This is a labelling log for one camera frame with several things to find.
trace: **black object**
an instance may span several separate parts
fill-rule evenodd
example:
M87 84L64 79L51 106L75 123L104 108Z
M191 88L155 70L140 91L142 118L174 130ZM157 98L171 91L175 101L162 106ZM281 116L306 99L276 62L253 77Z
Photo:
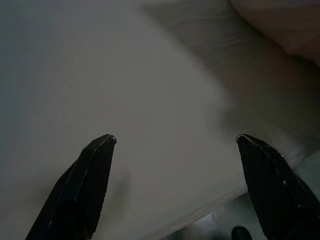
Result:
M26 240L86 240L96 231L116 138L93 140L59 178Z
M284 157L255 137L237 137L248 193L269 240L319 240L320 202Z
M249 231L243 226L236 226L231 232L232 240L252 240Z

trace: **pillow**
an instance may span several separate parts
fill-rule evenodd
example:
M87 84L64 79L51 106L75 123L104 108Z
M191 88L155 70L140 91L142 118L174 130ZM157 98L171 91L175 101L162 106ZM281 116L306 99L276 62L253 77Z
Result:
M251 25L291 55L320 66L319 0L230 0Z

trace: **white bedsheet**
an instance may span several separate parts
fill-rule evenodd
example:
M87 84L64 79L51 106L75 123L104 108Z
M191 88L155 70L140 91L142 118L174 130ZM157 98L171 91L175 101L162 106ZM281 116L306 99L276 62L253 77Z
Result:
M23 239L82 148L117 137L93 239L158 239L246 189L235 138L317 148L317 70L225 1L0 9L0 234Z

